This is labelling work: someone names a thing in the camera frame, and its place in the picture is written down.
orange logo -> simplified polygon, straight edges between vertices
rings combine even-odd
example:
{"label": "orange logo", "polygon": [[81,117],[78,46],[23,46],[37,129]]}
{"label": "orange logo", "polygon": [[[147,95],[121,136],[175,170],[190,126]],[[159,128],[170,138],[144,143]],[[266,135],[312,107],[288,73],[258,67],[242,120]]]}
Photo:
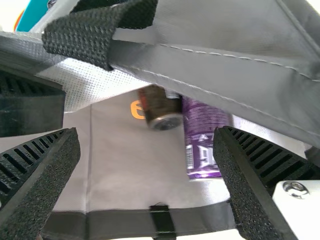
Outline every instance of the orange logo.
{"label": "orange logo", "polygon": [[131,114],[135,119],[145,119],[144,110],[141,107],[140,100],[133,101],[130,105]]}

can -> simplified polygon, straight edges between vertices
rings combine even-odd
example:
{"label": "can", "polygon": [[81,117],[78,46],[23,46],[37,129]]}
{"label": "can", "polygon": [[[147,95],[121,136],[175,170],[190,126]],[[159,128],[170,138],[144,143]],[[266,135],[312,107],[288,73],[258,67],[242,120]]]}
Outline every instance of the can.
{"label": "can", "polygon": [[188,97],[182,98],[187,174],[191,181],[210,181],[221,173],[213,156],[216,128],[230,126],[231,115]]}
{"label": "can", "polygon": [[165,131],[182,124],[182,98],[176,92],[150,85],[139,89],[138,96],[149,128]]}

black plastic block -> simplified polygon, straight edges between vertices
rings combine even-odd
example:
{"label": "black plastic block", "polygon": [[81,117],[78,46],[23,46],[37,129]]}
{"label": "black plastic block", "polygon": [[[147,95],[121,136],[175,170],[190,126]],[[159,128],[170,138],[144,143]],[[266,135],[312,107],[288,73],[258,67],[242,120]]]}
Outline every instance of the black plastic block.
{"label": "black plastic block", "polygon": [[66,93],[61,88],[49,80],[0,69],[0,137],[62,128]]}
{"label": "black plastic block", "polygon": [[75,128],[0,154],[0,239],[34,240],[80,159]]}

teal object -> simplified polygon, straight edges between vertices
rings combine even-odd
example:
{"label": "teal object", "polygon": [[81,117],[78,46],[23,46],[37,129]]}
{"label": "teal object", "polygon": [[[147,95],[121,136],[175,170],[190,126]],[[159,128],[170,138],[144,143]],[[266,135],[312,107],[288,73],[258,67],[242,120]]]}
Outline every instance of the teal object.
{"label": "teal object", "polygon": [[30,0],[26,7],[16,31],[29,32],[30,29],[46,14],[48,11],[48,0]]}

bag handle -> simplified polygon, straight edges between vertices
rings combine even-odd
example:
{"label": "bag handle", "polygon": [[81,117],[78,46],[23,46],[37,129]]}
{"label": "bag handle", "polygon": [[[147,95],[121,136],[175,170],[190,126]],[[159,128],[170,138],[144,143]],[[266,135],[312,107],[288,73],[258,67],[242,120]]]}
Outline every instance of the bag handle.
{"label": "bag handle", "polygon": [[82,0],[67,16],[49,23],[42,35],[48,53],[78,59],[107,71],[116,28],[151,26],[158,0]]}

